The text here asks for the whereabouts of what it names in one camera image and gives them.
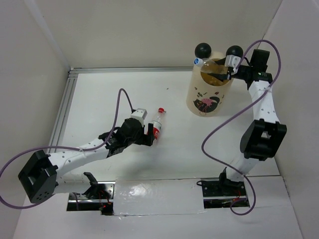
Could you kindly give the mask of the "clear unlabelled plastic bottle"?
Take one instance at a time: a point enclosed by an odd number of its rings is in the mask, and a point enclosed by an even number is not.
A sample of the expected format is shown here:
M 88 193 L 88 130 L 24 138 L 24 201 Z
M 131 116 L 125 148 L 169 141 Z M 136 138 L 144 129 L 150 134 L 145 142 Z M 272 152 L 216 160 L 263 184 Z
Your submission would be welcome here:
M 209 85 L 223 86 L 229 81 L 229 80 L 219 81 L 216 78 L 211 77 L 207 74 L 207 73 L 216 73 L 216 74 L 227 74 L 228 73 L 228 74 L 230 74 L 228 67 L 213 66 L 212 59 L 195 58 L 194 65 L 199 68 L 200 76 Z

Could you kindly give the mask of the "red label red cap bottle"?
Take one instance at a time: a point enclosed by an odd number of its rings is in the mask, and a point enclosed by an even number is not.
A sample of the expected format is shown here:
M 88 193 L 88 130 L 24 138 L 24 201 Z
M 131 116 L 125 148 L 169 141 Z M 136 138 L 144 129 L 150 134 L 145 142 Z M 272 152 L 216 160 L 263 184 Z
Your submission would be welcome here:
M 164 108 L 158 108 L 157 112 L 152 117 L 151 123 L 153 124 L 153 135 L 155 140 L 160 137 L 160 132 L 165 121 L 166 111 Z

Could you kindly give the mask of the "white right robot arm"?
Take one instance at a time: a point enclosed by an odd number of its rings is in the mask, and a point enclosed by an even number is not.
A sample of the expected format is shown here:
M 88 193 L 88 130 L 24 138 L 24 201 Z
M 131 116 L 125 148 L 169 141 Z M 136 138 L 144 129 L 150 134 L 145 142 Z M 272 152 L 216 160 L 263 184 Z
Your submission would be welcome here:
M 234 76 L 247 85 L 254 103 L 254 119 L 241 138 L 240 155 L 219 175 L 217 189 L 222 195 L 229 195 L 241 187 L 244 176 L 259 162 L 273 158 L 287 133 L 286 125 L 280 123 L 275 112 L 273 78 L 266 72 L 269 55 L 269 51 L 255 49 L 249 65 L 239 66 Z

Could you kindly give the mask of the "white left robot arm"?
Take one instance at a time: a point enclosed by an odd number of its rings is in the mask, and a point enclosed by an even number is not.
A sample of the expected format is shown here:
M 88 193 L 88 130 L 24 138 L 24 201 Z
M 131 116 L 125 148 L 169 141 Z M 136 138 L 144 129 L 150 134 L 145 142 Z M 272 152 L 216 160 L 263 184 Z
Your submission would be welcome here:
M 143 120 L 128 118 L 120 127 L 73 150 L 64 149 L 52 154 L 36 150 L 19 172 L 18 179 L 33 204 L 40 204 L 54 194 L 69 192 L 79 192 L 92 199 L 98 194 L 95 177 L 83 172 L 67 179 L 67 173 L 122 153 L 132 144 L 152 146 L 154 139 L 153 123 L 144 126 Z

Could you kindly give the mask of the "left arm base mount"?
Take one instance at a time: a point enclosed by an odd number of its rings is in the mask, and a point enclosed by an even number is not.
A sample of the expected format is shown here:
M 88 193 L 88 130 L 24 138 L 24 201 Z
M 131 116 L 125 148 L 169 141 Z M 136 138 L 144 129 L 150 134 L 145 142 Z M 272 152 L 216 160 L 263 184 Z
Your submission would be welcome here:
M 84 172 L 84 175 L 89 180 L 89 187 L 83 193 L 69 194 L 66 211 L 99 211 L 101 215 L 112 216 L 114 214 L 115 182 L 99 182 L 90 172 Z

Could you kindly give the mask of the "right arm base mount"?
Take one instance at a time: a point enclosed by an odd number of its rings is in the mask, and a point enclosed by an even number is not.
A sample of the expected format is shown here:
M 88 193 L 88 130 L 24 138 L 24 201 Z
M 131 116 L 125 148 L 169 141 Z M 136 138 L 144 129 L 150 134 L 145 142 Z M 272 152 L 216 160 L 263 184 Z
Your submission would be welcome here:
M 217 179 L 199 180 L 196 183 L 202 189 L 203 205 L 205 209 L 249 207 L 245 185 L 243 182 L 239 186 L 222 186 Z

